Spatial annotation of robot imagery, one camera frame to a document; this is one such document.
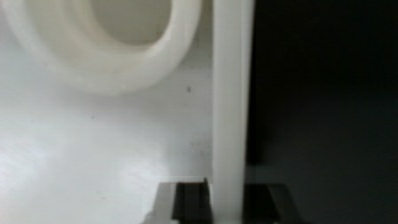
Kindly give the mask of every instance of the black surface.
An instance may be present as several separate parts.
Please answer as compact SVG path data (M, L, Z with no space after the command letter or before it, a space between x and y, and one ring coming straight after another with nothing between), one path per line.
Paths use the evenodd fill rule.
M244 200L246 224L306 224L288 187L283 184L249 184Z
M207 182L178 184L173 220L178 220L180 224L214 224Z
M398 223L398 1L258 0L247 182L317 224Z

